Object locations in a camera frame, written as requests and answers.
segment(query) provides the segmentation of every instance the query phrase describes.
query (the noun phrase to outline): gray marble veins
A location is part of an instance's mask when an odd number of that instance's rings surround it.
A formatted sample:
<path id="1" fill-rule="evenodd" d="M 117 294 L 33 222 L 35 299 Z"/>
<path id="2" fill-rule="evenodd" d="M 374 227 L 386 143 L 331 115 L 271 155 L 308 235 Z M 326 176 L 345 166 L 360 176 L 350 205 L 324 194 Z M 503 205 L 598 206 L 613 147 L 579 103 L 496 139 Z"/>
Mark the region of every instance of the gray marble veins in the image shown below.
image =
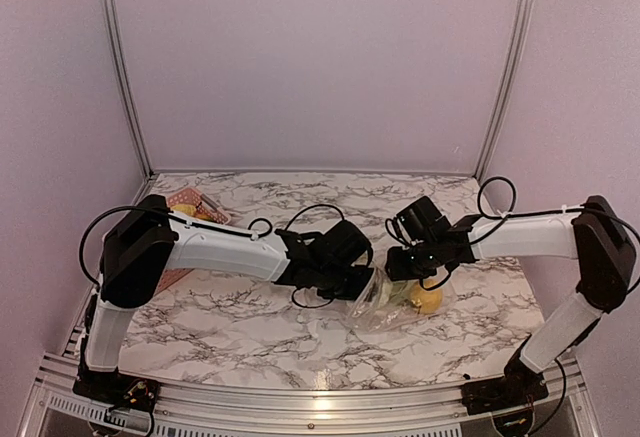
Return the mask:
<path id="1" fill-rule="evenodd" d="M 394 241 L 384 219 L 421 195 L 453 222 L 475 211 L 475 180 L 378 174 L 164 174 L 153 192 L 196 186 L 244 227 L 263 216 L 283 226 L 305 206 L 342 208 L 371 239 L 383 265 Z M 327 230 L 330 210 L 305 214 L 299 230 Z M 514 259 L 458 269 L 458 301 L 443 315 L 387 333 L 352 331 L 345 302 L 305 310 L 291 289 L 231 274 L 196 270 L 157 295 L 134 317 L 121 352 L 122 371 L 241 387 L 367 389 L 451 382 L 501 372 L 543 322 Z"/>

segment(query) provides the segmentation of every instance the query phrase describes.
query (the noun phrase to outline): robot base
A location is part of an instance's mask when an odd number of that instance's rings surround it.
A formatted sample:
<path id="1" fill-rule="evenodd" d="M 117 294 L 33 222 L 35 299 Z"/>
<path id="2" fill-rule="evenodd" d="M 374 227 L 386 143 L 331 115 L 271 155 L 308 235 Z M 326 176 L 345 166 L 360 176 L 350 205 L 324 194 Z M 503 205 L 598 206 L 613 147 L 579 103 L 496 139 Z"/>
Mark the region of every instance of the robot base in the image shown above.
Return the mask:
<path id="1" fill-rule="evenodd" d="M 160 384 L 151 379 L 114 372 L 83 369 L 73 384 L 73 393 L 110 404 L 113 409 L 134 409 L 150 413 L 158 400 Z"/>

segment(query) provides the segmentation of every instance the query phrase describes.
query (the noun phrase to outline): black cable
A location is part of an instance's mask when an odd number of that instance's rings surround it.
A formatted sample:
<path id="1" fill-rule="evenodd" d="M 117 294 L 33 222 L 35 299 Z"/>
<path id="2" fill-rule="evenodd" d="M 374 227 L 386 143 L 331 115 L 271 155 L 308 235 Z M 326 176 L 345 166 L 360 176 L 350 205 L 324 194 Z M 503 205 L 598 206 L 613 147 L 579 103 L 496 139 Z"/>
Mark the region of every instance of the black cable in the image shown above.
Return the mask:
<path id="1" fill-rule="evenodd" d="M 439 289 L 440 287 L 442 287 L 444 284 L 446 284 L 447 282 L 449 282 L 449 279 L 451 278 L 451 275 L 453 275 L 453 272 L 449 272 L 447 274 L 447 276 L 442 279 L 440 282 L 438 282 L 437 284 L 432 285 L 431 287 L 425 287 L 424 286 L 424 279 L 418 279 L 418 282 L 420 282 L 420 287 L 422 287 L 423 290 L 426 290 L 427 292 L 431 292 L 432 290 L 436 290 Z"/>
<path id="2" fill-rule="evenodd" d="M 396 221 L 394 219 L 385 219 L 384 228 L 386 229 L 387 234 L 389 234 L 389 236 L 393 240 L 398 242 L 399 244 L 402 244 L 405 247 L 411 247 L 411 244 L 409 242 L 407 242 L 407 240 L 404 238 L 404 236 L 402 236 L 402 234 L 396 232 L 396 228 L 395 228 L 395 225 L 394 225 L 395 223 L 396 223 Z M 391 232 L 391 229 L 389 228 L 389 224 L 393 225 L 393 227 L 394 227 L 394 231 L 393 232 Z"/>
<path id="3" fill-rule="evenodd" d="M 540 432 L 540 430 L 542 430 L 542 428 L 545 425 L 547 425 L 551 421 L 551 419 L 553 419 L 556 416 L 556 414 L 560 411 L 562 404 L 564 403 L 564 398 L 567 396 L 567 373 L 564 371 L 564 367 L 562 366 L 562 364 L 558 359 L 554 359 L 554 361 L 558 365 L 558 368 L 562 373 L 562 395 L 560 396 L 558 405 L 556 405 L 556 408 L 553 409 L 553 412 L 551 412 L 549 416 L 546 419 L 544 419 L 544 421 L 535 430 L 532 430 L 531 432 L 529 432 L 528 434 L 529 437 Z"/>
<path id="4" fill-rule="evenodd" d="M 87 226 L 87 228 L 85 229 L 84 233 L 82 234 L 82 238 L 80 239 L 80 245 L 78 248 L 78 259 L 80 261 L 80 269 L 82 270 L 82 273 L 84 274 L 84 276 L 93 284 L 95 285 L 98 290 L 100 289 L 100 283 L 98 282 L 98 280 L 93 277 L 91 275 L 91 272 L 89 272 L 89 269 L 87 269 L 87 266 L 85 264 L 84 261 L 84 248 L 87 244 L 87 239 L 89 238 L 89 234 L 91 233 L 91 231 L 95 228 L 96 225 L 98 225 L 100 222 L 102 222 L 104 219 L 106 219 L 107 217 L 113 215 L 113 214 L 117 214 L 119 212 L 132 212 L 132 211 L 137 211 L 137 212 L 145 212 L 147 214 L 152 214 L 152 215 L 157 215 L 163 218 L 167 218 L 170 220 L 173 220 L 175 222 L 178 222 L 180 224 L 184 224 L 184 225 L 191 225 L 192 227 L 198 228 L 198 229 L 205 229 L 205 230 L 211 230 L 214 232 L 220 232 L 223 234 L 229 234 L 229 235 L 235 235 L 238 237 L 246 237 L 248 239 L 252 239 L 254 237 L 254 234 L 250 234 L 250 233 L 246 233 L 246 232 L 238 232 L 235 230 L 231 230 L 228 228 L 224 228 L 224 227 L 216 227 L 213 225 L 207 225 L 207 224 L 201 224 L 199 222 L 191 222 L 189 223 L 187 220 L 178 217 L 177 215 L 174 215 L 170 212 L 166 212 L 166 211 L 161 211 L 161 210 L 157 210 L 157 209 L 150 209 L 150 208 L 145 208 L 145 207 L 138 207 L 135 205 L 122 205 L 119 207 L 114 207 L 112 209 L 109 209 L 105 212 L 103 212 L 102 214 L 100 214 L 98 217 L 96 217 L 95 219 L 93 219 L 93 221 Z M 266 237 L 267 235 L 269 235 L 271 233 L 271 231 L 273 230 L 273 225 L 271 225 L 271 222 L 268 222 L 269 224 L 269 229 L 265 232 L 259 233 L 257 236 L 258 238 L 262 238 L 262 237 Z"/>
<path id="5" fill-rule="evenodd" d="M 340 214 L 340 220 L 344 220 L 344 214 L 342 213 L 342 210 L 340 210 L 339 207 L 337 207 L 337 206 L 335 206 L 333 204 L 314 204 L 314 205 L 310 205 L 309 207 L 305 207 L 300 212 L 298 212 L 296 215 L 294 215 L 292 217 L 292 219 L 287 223 L 287 225 L 285 226 L 284 230 L 289 230 L 289 227 L 291 227 L 291 224 L 293 224 L 298 219 L 298 217 L 300 217 L 302 214 L 304 214 L 305 212 L 308 212 L 311 209 L 317 209 L 318 207 L 327 207 L 329 209 L 333 209 L 336 212 L 338 212 L 338 214 Z"/>
<path id="6" fill-rule="evenodd" d="M 266 219 L 264 217 L 258 217 L 257 219 L 253 219 L 251 221 L 251 223 L 249 224 L 249 226 L 247 227 L 248 230 L 251 230 L 253 228 L 253 226 L 255 224 L 257 224 L 258 222 L 264 222 L 265 224 L 267 224 L 269 227 L 266 231 L 266 235 L 269 235 L 271 232 L 273 232 L 273 224 L 271 223 L 271 221 L 269 219 Z"/>
<path id="7" fill-rule="evenodd" d="M 491 182 L 495 182 L 495 181 L 502 181 L 505 182 L 509 185 L 509 187 L 511 188 L 511 203 L 509 204 L 509 210 L 507 210 L 507 213 L 503 216 L 499 216 L 499 215 L 489 215 L 487 214 L 483 209 L 482 209 L 482 195 L 484 194 L 484 191 L 486 190 L 487 186 L 491 183 Z M 513 211 L 513 209 L 515 209 L 516 207 L 516 201 L 518 199 L 518 193 L 516 191 L 516 186 L 513 184 L 513 182 L 511 182 L 509 179 L 507 179 L 506 177 L 501 177 L 501 176 L 496 176 L 496 177 L 491 177 L 490 179 L 487 179 L 481 186 L 480 186 L 480 190 L 478 191 L 478 197 L 476 199 L 476 203 L 478 205 L 478 212 L 480 212 L 480 215 L 482 215 L 483 217 L 486 217 L 488 219 L 491 220 L 499 220 L 500 222 L 498 222 L 494 227 L 492 227 L 488 232 L 486 232 L 485 234 L 481 235 L 480 237 L 478 237 L 475 240 L 472 240 L 471 242 L 469 242 L 468 244 L 464 244 L 465 246 L 471 246 L 471 245 L 475 245 L 475 244 L 479 244 L 480 242 L 482 242 L 484 239 L 488 238 L 489 236 L 491 236 L 492 234 L 494 234 L 495 232 L 498 231 L 498 229 L 500 227 L 502 227 L 504 224 L 506 224 L 507 220 L 509 220 L 512 216 L 510 215 L 510 212 Z"/>
<path id="8" fill-rule="evenodd" d="M 329 299 L 324 304 L 320 304 L 316 306 L 303 305 L 296 300 L 296 293 L 298 293 L 299 290 L 302 290 L 302 289 L 296 289 L 293 292 L 291 292 L 291 303 L 296 307 L 300 307 L 301 309 L 320 309 L 322 307 L 326 307 L 327 305 L 331 304 L 334 300 L 336 300 L 336 299 Z"/>
<path id="9" fill-rule="evenodd" d="M 151 437 L 153 431 L 156 429 L 156 419 L 153 417 L 153 410 L 149 411 L 149 430 L 144 437 Z"/>

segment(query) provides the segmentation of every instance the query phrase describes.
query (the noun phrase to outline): white cable tie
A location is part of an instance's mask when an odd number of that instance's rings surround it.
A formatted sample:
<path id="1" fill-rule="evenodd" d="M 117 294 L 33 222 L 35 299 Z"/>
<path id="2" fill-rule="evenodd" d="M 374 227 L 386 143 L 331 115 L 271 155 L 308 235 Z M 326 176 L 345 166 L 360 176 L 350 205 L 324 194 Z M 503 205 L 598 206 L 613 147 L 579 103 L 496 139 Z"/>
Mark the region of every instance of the white cable tie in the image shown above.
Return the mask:
<path id="1" fill-rule="evenodd" d="M 578 204 L 578 205 L 563 205 L 562 207 L 560 207 L 560 209 L 562 210 L 563 214 L 566 214 L 568 210 L 574 210 L 574 209 L 578 209 L 578 210 L 582 210 L 584 209 L 584 207 L 582 206 L 582 204 Z"/>

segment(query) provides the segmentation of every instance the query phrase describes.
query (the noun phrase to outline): aluminum frame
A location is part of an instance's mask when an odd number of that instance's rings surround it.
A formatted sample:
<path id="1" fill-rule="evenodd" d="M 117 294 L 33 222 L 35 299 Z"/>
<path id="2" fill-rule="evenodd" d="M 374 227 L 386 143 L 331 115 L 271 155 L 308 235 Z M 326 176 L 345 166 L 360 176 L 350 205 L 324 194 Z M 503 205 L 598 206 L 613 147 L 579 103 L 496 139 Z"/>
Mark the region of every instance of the aluminum frame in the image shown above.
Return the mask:
<path id="1" fill-rule="evenodd" d="M 473 173 L 473 176 L 480 182 L 484 180 L 487 175 L 491 158 L 493 157 L 496 144 L 498 143 L 498 135 L 500 134 L 500 129 L 504 124 L 507 114 L 513 83 L 515 81 L 518 65 L 522 59 L 527 32 L 531 22 L 533 2 L 534 0 L 518 0 L 513 33 L 511 35 L 511 43 L 507 53 L 507 60 L 502 74 L 502 80 L 500 81 L 500 87 L 493 107 L 491 120 L 489 121 L 487 134 L 485 135 L 482 150 L 478 157 L 478 164 L 476 165 L 476 170 Z"/>
<path id="2" fill-rule="evenodd" d="M 111 47 L 111 57 L 115 66 L 116 79 L 118 81 L 118 89 L 124 106 L 127 125 L 133 141 L 133 147 L 140 165 L 140 170 L 145 179 L 153 176 L 153 168 L 151 160 L 147 152 L 147 148 L 142 137 L 142 129 L 138 120 L 138 112 L 131 91 L 131 84 L 127 74 L 127 66 L 124 60 L 124 50 L 122 48 L 122 38 L 120 36 L 120 27 L 118 24 L 118 14 L 116 12 L 115 0 L 101 0 L 104 11 L 107 35 L 109 37 L 109 45 Z"/>
<path id="3" fill-rule="evenodd" d="M 116 77 L 118 81 L 118 87 L 120 90 L 120 96 L 125 109 L 125 115 L 127 118 L 128 127 L 133 141 L 133 146 L 136 152 L 138 163 L 140 165 L 141 172 L 146 179 L 151 178 L 156 173 L 179 173 L 179 172 L 224 172 L 224 171 L 236 171 L 240 172 L 243 169 L 224 169 L 224 168 L 212 168 L 212 169 L 154 169 L 151 164 L 144 138 L 142 135 L 142 128 L 138 119 L 138 112 L 136 110 L 133 92 L 131 90 L 131 84 L 127 74 L 127 68 L 124 59 L 124 50 L 122 45 L 122 39 L 120 36 L 120 28 L 118 23 L 118 16 L 116 11 L 115 0 L 102 0 L 103 10 L 106 21 L 106 29 L 109 37 L 109 43 L 112 52 L 112 58 L 115 65 Z M 495 147 L 497 144 L 498 135 L 502 125 L 504 124 L 505 116 L 507 113 L 507 107 L 509 98 L 511 95 L 513 82 L 517 73 L 518 64 L 522 57 L 524 44 L 526 40 L 527 31 L 531 21 L 531 9 L 533 6 L 533 0 L 518 0 L 516 7 L 516 15 L 514 19 L 513 31 L 511 35 L 511 41 L 509 44 L 509 50 L 507 53 L 507 60 L 501 77 L 498 95 L 492 111 L 489 126 L 482 143 L 480 155 L 475 167 L 475 171 L 468 172 L 450 172 L 446 175 L 475 177 L 479 181 L 482 181 L 486 176 L 491 158 L 493 157 Z M 279 170 L 279 171 L 295 171 L 295 169 L 246 169 L 248 171 L 267 171 L 267 170 Z M 421 173 L 421 174 L 442 174 L 442 172 L 420 171 L 404 173 Z"/>
<path id="4" fill-rule="evenodd" d="M 583 402 L 585 384 L 575 359 L 566 357 L 563 364 L 567 372 L 567 395 Z M 74 399 L 82 406 L 91 407 L 94 413 L 104 410 L 104 404 L 72 394 L 76 372 L 76 360 L 51 354 L 44 356 L 25 411 L 21 437 L 39 434 L 44 417 L 42 408 L 49 407 L 52 395 Z M 545 379 L 550 390 L 550 397 L 545 401 L 556 401 L 563 385 L 559 369 L 547 370 Z M 464 382 L 337 391 L 249 389 L 163 379 L 160 382 L 154 414 L 157 428 L 192 426 L 235 435 L 274 437 L 372 434 L 397 437 L 438 427 L 451 428 L 490 416 L 467 414 L 461 403 L 460 386 Z M 144 432 L 148 425 L 144 413 L 117 412 L 114 416 L 125 420 L 134 431 Z"/>

